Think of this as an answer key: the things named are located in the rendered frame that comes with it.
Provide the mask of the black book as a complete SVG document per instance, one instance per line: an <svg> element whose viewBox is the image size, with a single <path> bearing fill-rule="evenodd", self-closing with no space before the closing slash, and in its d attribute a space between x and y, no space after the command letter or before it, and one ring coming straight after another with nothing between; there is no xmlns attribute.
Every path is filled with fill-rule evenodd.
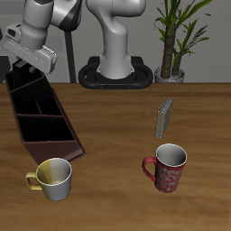
<svg viewBox="0 0 231 231"><path fill-rule="evenodd" d="M26 63L21 68L15 67L15 64L13 65L14 88L19 88L30 82L30 64Z"/></svg>

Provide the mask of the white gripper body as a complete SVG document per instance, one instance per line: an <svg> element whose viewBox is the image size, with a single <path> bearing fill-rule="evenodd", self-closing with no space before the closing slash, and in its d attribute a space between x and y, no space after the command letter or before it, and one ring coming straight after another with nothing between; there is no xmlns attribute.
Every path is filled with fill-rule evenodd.
<svg viewBox="0 0 231 231"><path fill-rule="evenodd" d="M10 38L6 34L1 40L1 43L6 50L20 59L25 60L43 73L50 74L53 72L57 55L45 45L43 45L40 50L32 51L24 48L18 41Z"/></svg>

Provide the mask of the red patterned mug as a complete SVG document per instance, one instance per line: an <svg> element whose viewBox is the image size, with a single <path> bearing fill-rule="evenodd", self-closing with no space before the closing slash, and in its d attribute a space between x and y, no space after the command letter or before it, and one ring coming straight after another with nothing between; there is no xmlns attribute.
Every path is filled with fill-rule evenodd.
<svg viewBox="0 0 231 231"><path fill-rule="evenodd" d="M166 143L157 148L154 157L144 158L142 167L143 172L159 191L171 193L177 189L186 161L187 154L180 146ZM154 174L146 170L146 164L151 162L155 167Z"/></svg>

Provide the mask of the yellow and white mug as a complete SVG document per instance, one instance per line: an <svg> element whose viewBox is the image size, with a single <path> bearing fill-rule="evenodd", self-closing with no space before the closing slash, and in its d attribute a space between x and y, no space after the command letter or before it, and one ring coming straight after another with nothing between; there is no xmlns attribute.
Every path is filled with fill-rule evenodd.
<svg viewBox="0 0 231 231"><path fill-rule="evenodd" d="M36 172L28 172L25 181L29 189L41 190L52 200L65 199L71 188L72 167L61 158L52 158L41 163Z"/></svg>

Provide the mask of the green pot plant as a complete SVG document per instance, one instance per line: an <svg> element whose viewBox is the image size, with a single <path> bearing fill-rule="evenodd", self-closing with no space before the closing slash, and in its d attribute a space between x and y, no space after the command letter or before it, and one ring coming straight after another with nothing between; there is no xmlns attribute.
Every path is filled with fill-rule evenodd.
<svg viewBox="0 0 231 231"><path fill-rule="evenodd" d="M162 15L155 20L160 22L163 28L159 28L160 40L164 43L162 65L154 72L156 83L182 83L185 73L180 69L181 59L186 54L193 54L190 49L199 42L207 41L203 37L207 26L201 27L195 34L192 34L198 21L185 24L194 13L208 5L212 0L201 0L195 4L193 0L185 9L180 7L181 0L164 0L164 11L158 8Z"/></svg>

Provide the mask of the grey book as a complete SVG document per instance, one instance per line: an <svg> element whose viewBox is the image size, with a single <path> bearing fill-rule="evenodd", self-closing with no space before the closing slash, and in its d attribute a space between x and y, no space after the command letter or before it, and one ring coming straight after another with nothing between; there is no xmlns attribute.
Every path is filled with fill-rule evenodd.
<svg viewBox="0 0 231 231"><path fill-rule="evenodd" d="M173 100L166 97L157 111L157 119L155 126L155 137L162 139L171 118L171 108Z"/></svg>

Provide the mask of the dark brown desk caddy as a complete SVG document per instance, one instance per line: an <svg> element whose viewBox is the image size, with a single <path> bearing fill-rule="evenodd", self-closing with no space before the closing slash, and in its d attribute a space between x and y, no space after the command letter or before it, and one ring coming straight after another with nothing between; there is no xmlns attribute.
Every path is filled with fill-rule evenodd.
<svg viewBox="0 0 231 231"><path fill-rule="evenodd" d="M50 158L69 162L86 155L62 104L46 77L14 88L13 72L5 74L18 133L37 164Z"/></svg>

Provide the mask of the flat black base plate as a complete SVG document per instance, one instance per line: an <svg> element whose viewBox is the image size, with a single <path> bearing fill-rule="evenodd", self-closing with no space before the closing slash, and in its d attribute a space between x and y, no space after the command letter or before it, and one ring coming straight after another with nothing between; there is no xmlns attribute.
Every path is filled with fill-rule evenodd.
<svg viewBox="0 0 231 231"><path fill-rule="evenodd" d="M143 64L139 56L132 56L134 72L124 79L108 79L97 72L99 57L93 56L79 71L79 83L89 89L142 89L152 84L152 71Z"/></svg>

